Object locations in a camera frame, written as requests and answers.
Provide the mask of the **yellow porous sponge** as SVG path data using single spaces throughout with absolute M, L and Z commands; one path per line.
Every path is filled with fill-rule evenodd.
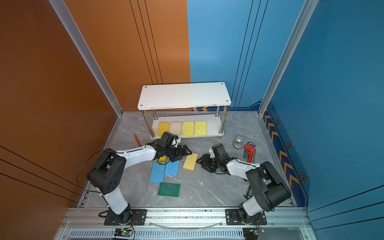
M 195 136 L 206 136 L 206 135 L 207 135 L 207 122 L 195 121 Z
M 183 122 L 182 136 L 193 137 L 195 129 L 195 122 L 187 121 Z

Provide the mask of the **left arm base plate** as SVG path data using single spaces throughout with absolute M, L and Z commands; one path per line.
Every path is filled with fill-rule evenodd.
M 147 217 L 146 209 L 128 209 L 120 215 L 115 214 L 111 210 L 107 212 L 104 225 L 105 226 L 143 226 Z

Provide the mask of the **cream yellow sponge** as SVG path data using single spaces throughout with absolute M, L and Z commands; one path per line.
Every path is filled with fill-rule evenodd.
M 196 163 L 198 160 L 198 154 L 192 153 L 191 155 L 188 155 L 185 159 L 183 169 L 187 171 L 193 172 L 196 167 Z

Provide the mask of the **white two-tier shelf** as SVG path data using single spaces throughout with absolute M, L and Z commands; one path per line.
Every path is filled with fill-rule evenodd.
M 138 103 L 148 126 L 151 139 L 159 139 L 163 122 L 205 122 L 205 137 L 222 137 L 231 99 L 224 82 L 143 86 Z M 158 110 L 203 108 L 200 114 L 159 117 Z

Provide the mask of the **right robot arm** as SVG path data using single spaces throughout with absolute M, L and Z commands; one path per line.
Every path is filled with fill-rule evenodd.
M 254 225 L 264 212 L 271 212 L 291 198 L 292 193 L 285 180 L 270 162 L 259 165 L 230 157 L 222 144 L 212 146 L 197 163 L 209 173 L 237 176 L 250 185 L 252 196 L 239 205 L 235 212 L 235 222 Z

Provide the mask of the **round metal foot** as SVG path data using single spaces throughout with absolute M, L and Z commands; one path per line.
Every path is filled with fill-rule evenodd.
M 233 141 L 233 147 L 236 149 L 242 149 L 244 147 L 242 135 L 236 137 L 236 139 Z

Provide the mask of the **pale pink sponge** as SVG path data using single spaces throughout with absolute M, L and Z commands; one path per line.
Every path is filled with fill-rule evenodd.
M 183 128 L 183 123 L 182 122 L 171 122 L 170 127 L 169 127 L 169 132 L 181 136 L 182 135 L 182 128 Z

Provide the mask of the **blue sponge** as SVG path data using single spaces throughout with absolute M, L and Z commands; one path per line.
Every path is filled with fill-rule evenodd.
M 164 181 L 165 169 L 165 165 L 154 163 L 150 176 L 150 183 L 162 183 Z
M 166 176 L 177 176 L 178 175 L 178 169 L 179 169 L 179 162 L 169 162 L 166 165 L 165 168 L 165 175 Z

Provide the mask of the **circuit board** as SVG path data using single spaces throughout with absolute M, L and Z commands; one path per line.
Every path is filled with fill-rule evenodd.
M 265 233 L 263 228 L 243 228 L 243 236 L 245 240 L 257 240 L 263 233 Z
M 119 228 L 115 229 L 114 239 L 116 240 L 134 240 L 135 231 L 131 228 Z

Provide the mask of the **left circuit board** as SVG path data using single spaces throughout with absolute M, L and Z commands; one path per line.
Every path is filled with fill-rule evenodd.
M 114 239 L 116 240 L 134 240 L 135 231 L 131 228 L 119 228 L 115 229 Z

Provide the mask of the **red hex key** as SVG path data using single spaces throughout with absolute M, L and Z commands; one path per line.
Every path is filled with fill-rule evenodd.
M 139 135 L 140 133 L 141 133 L 141 132 L 137 132 L 137 133 L 134 134 L 134 138 L 135 138 L 135 140 L 136 140 L 136 142 L 137 142 L 137 144 L 138 144 L 139 147 L 142 146 L 142 145 L 141 145 L 141 142 L 140 142 L 140 140 L 139 140 L 139 138 L 138 138 L 138 135 Z

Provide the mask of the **right circuit board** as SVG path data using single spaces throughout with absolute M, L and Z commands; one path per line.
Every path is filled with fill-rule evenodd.
M 245 240 L 257 240 L 263 233 L 265 233 L 263 228 L 243 228 L 243 236 Z

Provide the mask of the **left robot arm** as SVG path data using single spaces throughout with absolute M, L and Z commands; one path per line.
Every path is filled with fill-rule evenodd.
M 112 149 L 102 150 L 102 153 L 87 174 L 90 183 L 100 191 L 106 201 L 109 214 L 120 225 L 131 225 L 133 213 L 120 189 L 124 170 L 142 162 L 159 160 L 167 157 L 170 162 L 181 160 L 192 154 L 186 145 L 180 145 L 181 138 L 165 132 L 142 147 L 116 152 Z

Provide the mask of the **long yellow foam sponge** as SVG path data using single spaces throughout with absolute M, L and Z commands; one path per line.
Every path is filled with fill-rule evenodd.
M 169 122 L 160 122 L 160 123 L 159 123 L 159 126 L 158 126 L 157 136 L 158 136 L 159 138 L 161 138 L 162 135 L 163 135 L 165 132 L 168 132 L 168 131 L 169 131 L 169 128 L 170 128 L 170 123 L 169 123 Z

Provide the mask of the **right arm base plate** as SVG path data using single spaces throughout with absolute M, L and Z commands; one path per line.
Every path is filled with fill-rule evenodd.
M 265 212 L 257 213 L 253 216 L 249 216 L 244 210 L 240 209 L 226 209 L 226 222 L 229 226 L 235 225 L 258 225 L 266 226 L 267 218 Z

